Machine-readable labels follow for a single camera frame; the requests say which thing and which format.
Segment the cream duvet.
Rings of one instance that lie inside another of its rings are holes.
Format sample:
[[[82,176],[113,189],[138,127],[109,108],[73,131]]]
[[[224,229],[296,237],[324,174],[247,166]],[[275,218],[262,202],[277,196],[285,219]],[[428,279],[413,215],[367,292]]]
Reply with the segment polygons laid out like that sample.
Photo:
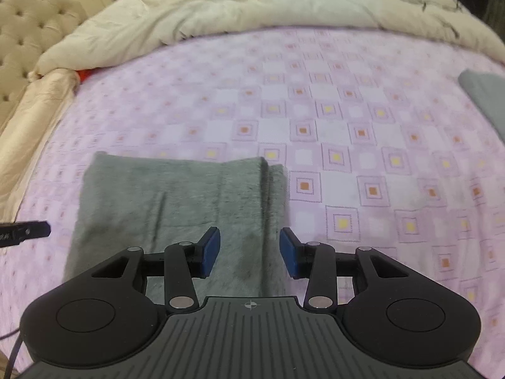
[[[193,37],[297,26],[378,28],[504,59],[496,33],[455,0],[116,0],[43,53],[30,78],[116,66]]]

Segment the beige satin pillow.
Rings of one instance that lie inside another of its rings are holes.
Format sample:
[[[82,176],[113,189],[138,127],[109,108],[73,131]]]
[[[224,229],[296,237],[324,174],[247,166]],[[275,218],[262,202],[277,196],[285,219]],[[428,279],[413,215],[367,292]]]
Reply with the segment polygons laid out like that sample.
[[[56,69],[31,82],[1,132],[1,221],[12,222],[52,132],[74,101],[80,77]]]

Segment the beige tufted headboard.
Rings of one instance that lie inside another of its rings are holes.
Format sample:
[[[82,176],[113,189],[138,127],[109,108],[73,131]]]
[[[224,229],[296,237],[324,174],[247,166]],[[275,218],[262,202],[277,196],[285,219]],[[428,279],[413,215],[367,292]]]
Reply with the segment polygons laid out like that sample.
[[[1,0],[1,126],[40,56],[113,0]]]

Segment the pink patterned bed sheet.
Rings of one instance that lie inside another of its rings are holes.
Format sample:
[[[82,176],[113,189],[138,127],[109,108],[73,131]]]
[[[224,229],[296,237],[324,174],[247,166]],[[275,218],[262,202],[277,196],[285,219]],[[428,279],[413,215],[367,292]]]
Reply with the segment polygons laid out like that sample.
[[[488,57],[403,35],[271,29],[192,39],[96,71],[48,141],[18,217],[51,236],[1,252],[1,348],[62,282],[97,152],[264,158],[286,169],[287,224],[338,251],[370,245],[468,299],[473,365],[504,374],[504,145],[461,89]]]

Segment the folded grey garment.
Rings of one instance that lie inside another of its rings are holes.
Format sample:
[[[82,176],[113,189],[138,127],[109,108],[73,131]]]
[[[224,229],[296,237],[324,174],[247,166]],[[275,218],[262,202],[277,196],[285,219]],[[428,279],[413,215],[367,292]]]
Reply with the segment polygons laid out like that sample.
[[[467,96],[479,107],[497,135],[505,135],[505,82],[504,78],[489,73],[463,71],[458,82]]]

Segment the green-grey speckled pants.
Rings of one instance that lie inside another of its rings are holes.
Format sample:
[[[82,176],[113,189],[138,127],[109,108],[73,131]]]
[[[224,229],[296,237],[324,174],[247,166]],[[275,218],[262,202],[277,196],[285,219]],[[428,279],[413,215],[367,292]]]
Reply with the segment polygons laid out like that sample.
[[[195,282],[197,296],[282,296],[286,190],[284,167],[263,158],[212,163],[98,153],[83,176],[64,276],[130,246],[161,252],[216,227],[219,255],[211,275]]]

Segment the red cloth under duvet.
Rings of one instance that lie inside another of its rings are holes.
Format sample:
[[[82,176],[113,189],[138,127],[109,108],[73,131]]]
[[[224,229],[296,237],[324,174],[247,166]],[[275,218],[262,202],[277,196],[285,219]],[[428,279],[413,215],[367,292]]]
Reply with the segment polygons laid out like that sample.
[[[87,79],[95,74],[95,69],[83,69],[78,70],[77,75],[79,76],[80,83],[84,83]]]

